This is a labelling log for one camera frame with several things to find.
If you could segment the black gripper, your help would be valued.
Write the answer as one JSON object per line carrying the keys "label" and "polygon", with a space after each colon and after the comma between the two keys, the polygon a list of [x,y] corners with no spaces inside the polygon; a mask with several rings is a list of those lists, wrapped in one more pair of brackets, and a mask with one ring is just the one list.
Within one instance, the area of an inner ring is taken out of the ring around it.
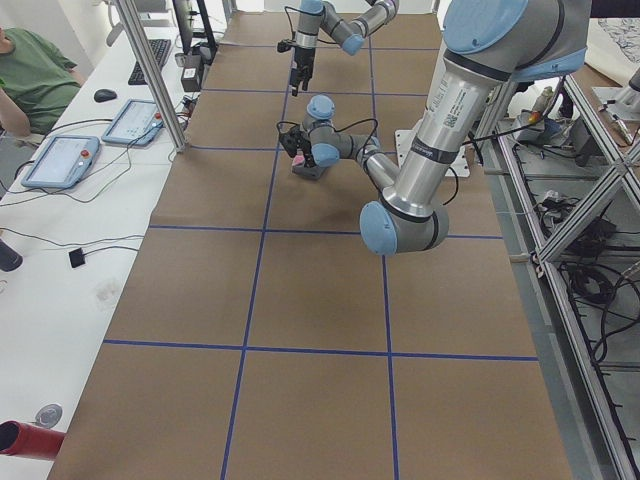
{"label": "black gripper", "polygon": [[304,157],[303,167],[308,170],[313,170],[317,167],[312,153],[312,143],[309,135],[306,132],[299,134],[299,148]]}
{"label": "black gripper", "polygon": [[294,47],[295,67],[291,70],[291,94],[297,97],[300,83],[308,83],[313,76],[315,48]]}

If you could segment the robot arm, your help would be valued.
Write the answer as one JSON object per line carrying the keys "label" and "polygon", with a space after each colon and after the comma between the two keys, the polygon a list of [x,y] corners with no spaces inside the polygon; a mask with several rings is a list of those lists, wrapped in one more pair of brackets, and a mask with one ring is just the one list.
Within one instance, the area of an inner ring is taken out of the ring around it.
{"label": "robot arm", "polygon": [[436,191],[490,91],[507,81],[559,77],[584,63],[589,1],[454,1],[443,25],[444,73],[427,102],[408,153],[394,164],[367,135],[332,123],[333,101],[314,96],[301,122],[315,163],[353,159],[379,198],[359,218],[361,237],[378,255],[431,249],[447,235],[448,215]]}
{"label": "robot arm", "polygon": [[354,56],[366,38],[390,23],[399,10],[393,0],[368,1],[370,8],[353,20],[342,18],[329,1],[302,1],[298,24],[291,39],[279,42],[280,53],[294,50],[294,67],[289,76],[291,94],[307,91],[313,77],[315,52],[320,31],[326,33],[343,51]]}

